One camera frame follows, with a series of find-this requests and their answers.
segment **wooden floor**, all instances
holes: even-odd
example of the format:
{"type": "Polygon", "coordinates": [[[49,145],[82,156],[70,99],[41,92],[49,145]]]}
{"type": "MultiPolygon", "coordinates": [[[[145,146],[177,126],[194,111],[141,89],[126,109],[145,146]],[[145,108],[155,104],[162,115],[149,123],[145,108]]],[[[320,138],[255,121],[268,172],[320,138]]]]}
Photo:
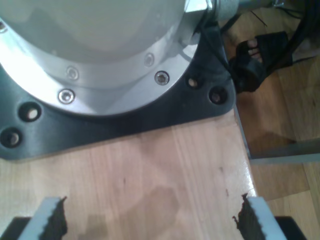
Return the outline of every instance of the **wooden floor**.
{"type": "MultiPolygon", "coordinates": [[[[256,35],[293,32],[298,20],[277,9],[242,15],[224,37],[228,57],[256,35]]],[[[281,69],[254,93],[238,96],[237,107],[251,153],[320,138],[320,57],[281,69]]],[[[309,240],[320,239],[320,162],[251,166],[257,192],[276,216],[293,216],[309,240]]]]}

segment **wood grain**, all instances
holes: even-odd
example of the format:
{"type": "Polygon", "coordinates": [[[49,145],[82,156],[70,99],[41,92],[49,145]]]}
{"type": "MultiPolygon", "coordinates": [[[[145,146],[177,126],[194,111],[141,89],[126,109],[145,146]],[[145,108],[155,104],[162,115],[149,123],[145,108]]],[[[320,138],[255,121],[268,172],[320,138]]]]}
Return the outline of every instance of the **wood grain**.
{"type": "Polygon", "coordinates": [[[255,195],[234,112],[23,162],[0,161],[0,232],[67,196],[64,240],[242,239],[255,195]]]}
{"type": "Polygon", "coordinates": [[[305,163],[304,170],[310,186],[315,214],[320,224],[320,162],[305,163]]]}
{"type": "Polygon", "coordinates": [[[320,225],[310,191],[267,202],[275,216],[291,216],[308,240],[320,239],[320,225]]]}
{"type": "Polygon", "coordinates": [[[266,201],[309,190],[302,164],[252,165],[251,169],[257,193],[266,201]]]}

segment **wooden surface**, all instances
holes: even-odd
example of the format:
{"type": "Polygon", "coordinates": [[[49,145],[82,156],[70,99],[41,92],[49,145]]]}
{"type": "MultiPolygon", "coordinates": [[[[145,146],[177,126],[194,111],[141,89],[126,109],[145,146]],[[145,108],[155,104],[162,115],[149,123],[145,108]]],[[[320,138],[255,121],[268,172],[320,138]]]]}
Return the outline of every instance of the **wooden surface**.
{"type": "MultiPolygon", "coordinates": [[[[299,23],[276,9],[242,15],[225,36],[228,56],[256,35],[286,31],[299,23]]],[[[280,69],[254,93],[242,93],[237,109],[252,154],[320,138],[320,57],[280,69]]],[[[291,215],[308,240],[320,239],[320,159],[306,164],[251,166],[257,194],[275,215],[291,215]]]]}
{"type": "Polygon", "coordinates": [[[242,239],[255,195],[234,112],[43,159],[0,160],[0,233],[43,198],[67,196],[64,240],[242,239]]]}
{"type": "Polygon", "coordinates": [[[292,216],[308,240],[320,239],[319,223],[310,191],[271,200],[268,205],[275,216],[292,216]]]}

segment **wooden board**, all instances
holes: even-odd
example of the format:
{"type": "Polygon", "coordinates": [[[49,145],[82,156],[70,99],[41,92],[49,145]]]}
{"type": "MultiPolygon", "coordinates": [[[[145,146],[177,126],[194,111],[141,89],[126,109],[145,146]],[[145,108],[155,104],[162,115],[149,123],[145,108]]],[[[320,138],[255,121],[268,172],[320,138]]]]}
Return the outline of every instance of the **wooden board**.
{"type": "Polygon", "coordinates": [[[252,165],[257,194],[266,201],[309,190],[302,164],[252,165]]]}
{"type": "Polygon", "coordinates": [[[320,226],[320,162],[305,163],[304,170],[310,186],[315,214],[320,226]]]}
{"type": "Polygon", "coordinates": [[[320,225],[310,191],[268,201],[275,216],[291,216],[308,240],[320,239],[320,225]]]}
{"type": "Polygon", "coordinates": [[[43,159],[0,161],[0,232],[67,196],[64,240],[242,239],[232,216],[255,195],[234,111],[43,159]]]}

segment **black mounting plate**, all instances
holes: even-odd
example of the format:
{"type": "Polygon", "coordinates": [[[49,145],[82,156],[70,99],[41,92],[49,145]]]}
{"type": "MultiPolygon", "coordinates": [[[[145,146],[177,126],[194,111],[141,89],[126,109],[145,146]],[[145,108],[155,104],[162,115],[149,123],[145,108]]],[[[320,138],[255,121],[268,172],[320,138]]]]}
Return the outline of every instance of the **black mounting plate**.
{"type": "MultiPolygon", "coordinates": [[[[225,56],[219,27],[209,28],[207,34],[220,54],[225,56]]],[[[43,104],[18,86],[0,67],[0,158],[34,158],[216,117],[229,112],[235,102],[235,87],[229,73],[211,54],[203,39],[187,71],[166,94],[145,107],[109,117],[69,114],[43,104]],[[196,88],[188,84],[190,78],[197,81],[196,88]],[[19,116],[19,109],[26,103],[39,107],[41,115],[35,121],[28,122],[19,116]],[[11,141],[9,136],[12,133],[18,134],[19,140],[8,147],[6,141],[11,141]]]]}

